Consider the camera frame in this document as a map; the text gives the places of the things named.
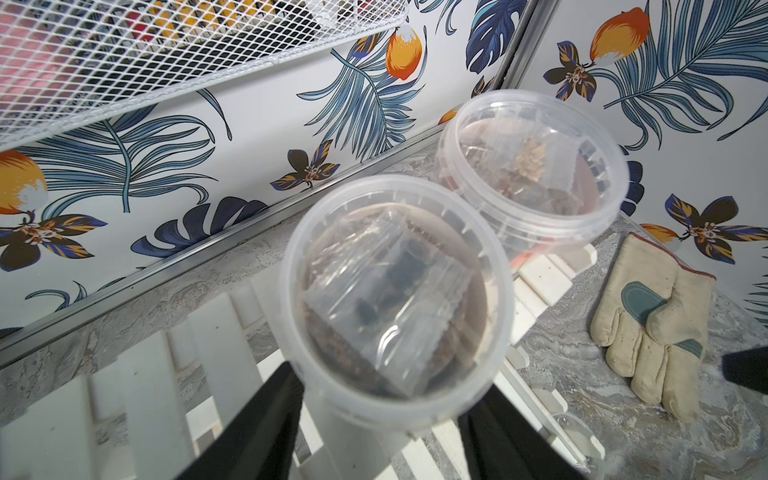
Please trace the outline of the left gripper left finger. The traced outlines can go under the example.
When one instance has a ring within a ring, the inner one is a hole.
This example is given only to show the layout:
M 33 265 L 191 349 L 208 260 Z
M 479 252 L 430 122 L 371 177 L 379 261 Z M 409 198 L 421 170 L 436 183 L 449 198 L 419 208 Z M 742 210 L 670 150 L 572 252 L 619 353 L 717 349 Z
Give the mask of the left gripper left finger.
M 287 479 L 304 386 L 283 362 L 181 479 Z

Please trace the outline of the white slatted wooden shelf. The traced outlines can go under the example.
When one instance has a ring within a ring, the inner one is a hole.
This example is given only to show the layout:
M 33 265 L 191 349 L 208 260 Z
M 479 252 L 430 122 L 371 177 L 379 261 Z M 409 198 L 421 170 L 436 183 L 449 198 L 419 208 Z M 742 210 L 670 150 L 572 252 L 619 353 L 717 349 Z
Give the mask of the white slatted wooden shelf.
M 307 449 L 286 453 L 291 479 L 393 479 L 395 461 L 417 479 L 468 478 L 455 421 L 413 432 L 349 422 L 287 374 L 278 344 L 249 344 L 278 322 L 277 273 L 258 273 L 31 404 L 1 430 L 2 477 L 170 479 L 262 393 L 278 429 Z

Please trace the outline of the clear seed container red label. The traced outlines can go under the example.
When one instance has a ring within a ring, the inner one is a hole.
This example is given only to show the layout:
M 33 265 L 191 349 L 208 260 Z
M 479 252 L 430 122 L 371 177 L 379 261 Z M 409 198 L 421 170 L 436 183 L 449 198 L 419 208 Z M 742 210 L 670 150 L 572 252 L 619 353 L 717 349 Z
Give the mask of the clear seed container red label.
M 464 103 L 443 127 L 434 180 L 462 197 L 507 257 L 580 248 L 614 222 L 629 167 L 592 117 L 542 94 L 504 89 Z

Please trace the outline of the pink triangular packet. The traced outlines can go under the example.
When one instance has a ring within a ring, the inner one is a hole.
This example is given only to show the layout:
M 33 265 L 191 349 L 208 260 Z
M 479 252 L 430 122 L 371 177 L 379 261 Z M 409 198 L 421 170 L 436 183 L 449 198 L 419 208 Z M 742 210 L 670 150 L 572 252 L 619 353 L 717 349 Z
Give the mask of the pink triangular packet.
M 129 1 L 3 1 L 1 109 L 88 108 L 125 97 Z

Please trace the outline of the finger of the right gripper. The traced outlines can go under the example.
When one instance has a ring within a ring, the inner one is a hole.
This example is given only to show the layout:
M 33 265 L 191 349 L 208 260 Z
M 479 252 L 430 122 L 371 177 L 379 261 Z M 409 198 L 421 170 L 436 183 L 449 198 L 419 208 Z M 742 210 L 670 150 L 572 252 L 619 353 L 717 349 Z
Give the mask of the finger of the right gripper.
M 729 353 L 722 358 L 724 378 L 747 389 L 768 394 L 768 347 Z

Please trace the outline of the white mesh wall basket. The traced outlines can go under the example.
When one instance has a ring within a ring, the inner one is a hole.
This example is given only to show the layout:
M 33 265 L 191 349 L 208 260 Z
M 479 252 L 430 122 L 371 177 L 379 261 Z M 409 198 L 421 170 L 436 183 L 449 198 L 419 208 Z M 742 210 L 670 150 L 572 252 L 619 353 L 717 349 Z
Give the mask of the white mesh wall basket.
M 405 1 L 129 1 L 125 97 L 88 108 L 1 109 L 18 146 L 289 62 L 404 23 Z

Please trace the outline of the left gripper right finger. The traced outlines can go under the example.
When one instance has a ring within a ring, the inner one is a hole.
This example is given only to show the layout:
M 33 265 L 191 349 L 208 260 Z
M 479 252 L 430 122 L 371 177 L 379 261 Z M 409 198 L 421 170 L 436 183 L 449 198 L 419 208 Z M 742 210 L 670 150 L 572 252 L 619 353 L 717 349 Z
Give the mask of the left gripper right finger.
M 458 417 L 458 428 L 472 479 L 584 478 L 495 386 Z

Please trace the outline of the clear seed container dark seeds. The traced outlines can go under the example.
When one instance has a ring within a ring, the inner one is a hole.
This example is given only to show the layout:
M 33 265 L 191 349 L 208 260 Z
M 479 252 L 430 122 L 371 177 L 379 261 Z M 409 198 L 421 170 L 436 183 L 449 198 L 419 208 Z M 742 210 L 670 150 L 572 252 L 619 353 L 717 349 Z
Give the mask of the clear seed container dark seeds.
M 418 431 L 491 387 L 515 317 L 509 259 L 488 223 L 427 180 L 379 175 L 300 220 L 278 282 L 285 357 L 336 415 Z

